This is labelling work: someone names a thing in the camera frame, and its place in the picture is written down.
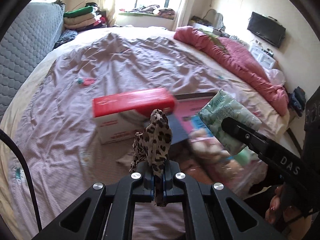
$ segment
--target metal screw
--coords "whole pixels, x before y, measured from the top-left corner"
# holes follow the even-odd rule
[[[224,185],[220,182],[216,182],[215,184],[213,184],[213,187],[216,189],[216,190],[222,190]]]
[[[176,178],[177,179],[184,179],[186,175],[183,172],[178,172],[176,173]]]
[[[138,172],[134,172],[131,174],[131,178],[133,179],[140,179],[141,178],[141,174]]]
[[[95,184],[93,184],[93,189],[95,190],[99,190],[103,188],[103,184],[101,182],[96,182]]]

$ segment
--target leopard print fabric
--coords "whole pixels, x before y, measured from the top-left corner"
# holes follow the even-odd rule
[[[172,132],[165,114],[159,110],[153,110],[150,117],[150,125],[143,133],[136,133],[133,149],[134,156],[131,162],[130,172],[134,172],[139,162],[148,161],[155,176],[155,197],[157,206],[165,207],[167,203],[163,199],[162,173],[164,163],[168,158],[171,145]]]

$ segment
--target pink comforter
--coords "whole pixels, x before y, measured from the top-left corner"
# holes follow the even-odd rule
[[[229,54],[224,53],[208,35],[191,26],[177,28],[174,39],[189,44],[212,57],[222,67],[257,90],[279,115],[286,114],[289,99],[284,87],[274,86],[269,82],[263,68],[242,44],[220,37],[218,38],[220,43],[229,52]]]

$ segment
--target green tissue package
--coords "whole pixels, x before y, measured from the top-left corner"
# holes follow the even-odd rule
[[[221,128],[224,118],[232,117],[246,126],[258,131],[261,121],[230,95],[220,90],[199,112],[202,122],[231,154],[241,152],[245,145],[225,133]]]

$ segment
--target gray quilted mattress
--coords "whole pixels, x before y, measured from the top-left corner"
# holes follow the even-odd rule
[[[63,27],[64,5],[29,3],[0,42],[0,121],[12,98],[53,50]]]

